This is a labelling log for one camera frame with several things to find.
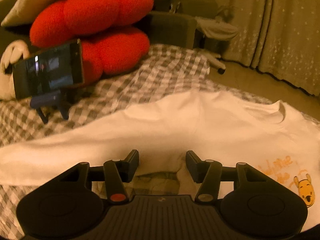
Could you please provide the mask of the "white flower plush cushion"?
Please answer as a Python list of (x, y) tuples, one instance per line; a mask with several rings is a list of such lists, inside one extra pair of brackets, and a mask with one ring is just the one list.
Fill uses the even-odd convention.
[(10, 101), (16, 98), (13, 66), (21, 59), (26, 59), (30, 55), (27, 44), (23, 40), (11, 42), (5, 49), (1, 57), (1, 77), (0, 77), (0, 98)]

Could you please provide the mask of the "red knitted cushion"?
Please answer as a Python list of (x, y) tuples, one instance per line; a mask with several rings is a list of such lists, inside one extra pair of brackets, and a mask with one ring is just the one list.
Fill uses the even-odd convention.
[(31, 43), (48, 48), (80, 39), (84, 84), (102, 75), (132, 70), (148, 54), (148, 36), (133, 24), (153, 8), (154, 0), (59, 0), (35, 19)]

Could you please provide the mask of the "grey checkered bed quilt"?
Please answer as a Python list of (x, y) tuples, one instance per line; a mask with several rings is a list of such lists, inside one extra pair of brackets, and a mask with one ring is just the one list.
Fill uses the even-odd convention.
[[(1, 148), (65, 133), (132, 105), (156, 102), (189, 91), (225, 91), (248, 102), (270, 105), (283, 101), (289, 104), (282, 96), (271, 101), (256, 93), (224, 86), (210, 80), (208, 73), (209, 64), (199, 53), (175, 46), (154, 45), (146, 59), (130, 74), (102, 80), (77, 91), (77, 103), (71, 108), (68, 121), (63, 121), (55, 113), (48, 124), (43, 124), (29, 108), (28, 100), (1, 103)], [(307, 116), (305, 111), (300, 113), (319, 126), (319, 121)], [(1, 184), (1, 236), (8, 239), (22, 237), (15, 215), (16, 206), (37, 187)], [(174, 172), (136, 174), (129, 185), (129, 192), (135, 194), (182, 194), (180, 189), (181, 184)]]

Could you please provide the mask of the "grey star curtain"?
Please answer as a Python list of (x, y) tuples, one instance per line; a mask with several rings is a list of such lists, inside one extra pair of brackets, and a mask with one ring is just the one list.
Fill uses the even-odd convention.
[(319, 95), (319, 0), (216, 0), (239, 32), (222, 58)]

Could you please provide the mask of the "white Pooh t-shirt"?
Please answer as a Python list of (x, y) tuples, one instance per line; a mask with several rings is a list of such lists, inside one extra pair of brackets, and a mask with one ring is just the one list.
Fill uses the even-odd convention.
[(319, 126), (283, 101), (248, 102), (230, 92), (189, 91), (132, 105), (71, 131), (1, 148), (1, 184), (40, 186), (82, 161), (100, 166), (139, 151), (137, 175), (174, 172), (194, 195), (184, 156), (225, 166), (246, 162), (308, 205), (319, 224)]

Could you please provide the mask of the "smartphone playing video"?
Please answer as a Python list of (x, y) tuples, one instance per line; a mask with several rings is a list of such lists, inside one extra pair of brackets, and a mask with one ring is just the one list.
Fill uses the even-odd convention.
[(79, 39), (44, 49), (12, 67), (16, 99), (51, 93), (84, 83)]

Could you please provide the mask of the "black phone stand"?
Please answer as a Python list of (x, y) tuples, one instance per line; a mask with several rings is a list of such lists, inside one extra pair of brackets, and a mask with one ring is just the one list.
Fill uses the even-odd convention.
[(30, 107), (34, 109), (44, 124), (48, 123), (49, 115), (42, 111), (43, 107), (57, 109), (63, 120), (69, 119), (69, 110), (75, 103), (75, 95), (71, 91), (56, 90), (47, 94), (33, 96), (30, 101)]

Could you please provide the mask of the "grey garment on chair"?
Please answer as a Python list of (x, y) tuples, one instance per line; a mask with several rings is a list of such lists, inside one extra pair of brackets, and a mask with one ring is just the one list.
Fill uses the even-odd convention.
[(230, 41), (235, 38), (239, 29), (223, 20), (211, 18), (195, 17), (196, 28), (203, 33), (205, 37), (218, 41)]

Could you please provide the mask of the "grey office chair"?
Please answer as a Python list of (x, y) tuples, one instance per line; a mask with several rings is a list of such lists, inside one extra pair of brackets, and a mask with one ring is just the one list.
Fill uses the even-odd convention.
[(226, 66), (219, 61), (221, 54), (207, 49), (205, 43), (206, 40), (212, 40), (214, 43), (229, 42), (236, 37), (239, 29), (231, 24), (234, 7), (219, 7), (216, 0), (172, 0), (170, 12), (181, 12), (195, 18), (196, 29), (203, 35), (199, 52), (219, 74), (224, 74)]

